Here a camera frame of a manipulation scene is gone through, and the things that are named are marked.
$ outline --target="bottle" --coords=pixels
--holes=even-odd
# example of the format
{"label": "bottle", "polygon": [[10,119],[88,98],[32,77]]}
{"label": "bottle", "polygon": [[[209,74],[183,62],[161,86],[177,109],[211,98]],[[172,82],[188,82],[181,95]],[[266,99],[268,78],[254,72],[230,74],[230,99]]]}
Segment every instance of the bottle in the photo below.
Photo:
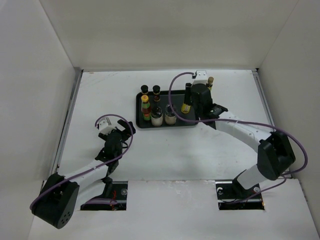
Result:
{"label": "bottle", "polygon": [[142,85],[140,89],[141,89],[142,95],[148,95],[149,90],[147,85]]}
{"label": "bottle", "polygon": [[177,117],[174,114],[174,112],[172,111],[172,109],[171,109],[169,104],[165,107],[164,120],[165,120],[165,123],[168,124],[168,125],[174,125],[174,124],[176,124],[176,121],[177,121]]}
{"label": "bottle", "polygon": [[214,78],[213,78],[212,76],[210,76],[210,77],[208,78],[208,81],[207,81],[206,84],[205,84],[210,91],[211,91],[211,89],[212,89],[213,83],[214,83]]}
{"label": "bottle", "polygon": [[181,112],[183,114],[188,114],[190,112],[191,106],[189,104],[191,101],[191,83],[185,84],[184,101],[181,107]]}
{"label": "bottle", "polygon": [[155,127],[159,127],[162,125],[164,121],[162,109],[159,106],[155,106],[151,111],[151,123]]}
{"label": "bottle", "polygon": [[160,101],[160,86],[154,85],[152,90],[153,90],[153,95],[154,95],[153,100],[155,102],[159,102]]}
{"label": "bottle", "polygon": [[141,112],[143,114],[143,120],[145,121],[150,121],[150,112],[151,112],[151,106],[149,102],[149,97],[148,95],[143,95],[141,97]]}

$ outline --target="screw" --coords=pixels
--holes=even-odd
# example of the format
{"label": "screw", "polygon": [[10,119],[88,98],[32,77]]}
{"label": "screw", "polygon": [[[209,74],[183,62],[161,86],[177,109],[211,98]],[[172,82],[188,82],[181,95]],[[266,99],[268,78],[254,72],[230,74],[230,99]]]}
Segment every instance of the screw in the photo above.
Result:
{"label": "screw", "polygon": [[121,189],[121,195],[125,196],[128,194],[128,190],[126,188]]}
{"label": "screw", "polygon": [[224,192],[223,192],[223,188],[222,187],[218,187],[217,189],[216,189],[216,192],[218,193],[218,195],[222,195],[222,194],[224,194]]}
{"label": "screw", "polygon": [[255,187],[254,187],[254,189],[253,189],[253,191],[254,191],[255,193],[258,193],[258,192],[260,192],[260,187],[258,187],[258,186],[255,186]]}

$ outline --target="orange cap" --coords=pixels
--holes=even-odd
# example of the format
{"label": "orange cap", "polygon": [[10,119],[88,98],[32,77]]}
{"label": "orange cap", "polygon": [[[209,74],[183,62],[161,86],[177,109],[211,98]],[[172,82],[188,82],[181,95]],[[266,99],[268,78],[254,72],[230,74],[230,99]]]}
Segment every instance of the orange cap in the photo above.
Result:
{"label": "orange cap", "polygon": [[147,103],[147,102],[149,101],[149,97],[148,97],[147,95],[143,95],[143,96],[141,97],[141,101],[142,101],[143,103]]}

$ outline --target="wall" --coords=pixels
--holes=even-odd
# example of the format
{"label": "wall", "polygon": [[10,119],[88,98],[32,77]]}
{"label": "wall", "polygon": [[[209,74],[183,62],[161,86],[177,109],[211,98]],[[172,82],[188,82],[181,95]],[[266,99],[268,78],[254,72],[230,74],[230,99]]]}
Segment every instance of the wall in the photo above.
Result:
{"label": "wall", "polygon": [[0,0],[0,239],[28,238],[75,71],[38,0]]}
{"label": "wall", "polygon": [[[277,126],[293,133],[309,155],[297,174],[320,231],[320,1],[299,0],[263,61],[259,74]],[[293,169],[303,164],[299,150]]]}
{"label": "wall", "polygon": [[86,71],[261,65],[298,0],[40,0]]}

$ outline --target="black tray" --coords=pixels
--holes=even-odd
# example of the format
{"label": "black tray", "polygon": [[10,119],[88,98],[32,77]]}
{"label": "black tray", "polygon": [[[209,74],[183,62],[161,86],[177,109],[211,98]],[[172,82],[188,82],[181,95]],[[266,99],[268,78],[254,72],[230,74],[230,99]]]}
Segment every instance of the black tray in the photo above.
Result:
{"label": "black tray", "polygon": [[[167,127],[183,127],[183,126],[195,126],[198,123],[193,123],[193,122],[185,122],[180,119],[176,119],[176,122],[174,125],[168,125],[166,124],[165,121],[165,108],[167,104],[169,103],[168,101],[168,92],[169,91],[161,91],[160,92],[160,101],[155,102],[154,101],[154,93],[149,92],[148,97],[149,97],[149,102],[151,104],[151,108],[153,108],[155,105],[158,105],[161,107],[162,112],[163,112],[163,123],[161,126],[153,126],[151,121],[145,121],[143,118],[143,114],[141,112],[141,96],[142,93],[139,92],[136,95],[136,105],[135,105],[135,123],[136,125],[141,128],[141,129],[151,129],[151,128],[167,128]],[[198,117],[195,114],[195,110],[193,107],[190,108],[190,112],[187,114],[183,114],[181,112],[181,106],[184,103],[185,99],[185,90],[172,90],[171,91],[171,100],[172,103],[176,107],[176,112],[178,113],[179,116],[181,116],[184,119],[188,120],[198,120]]]}

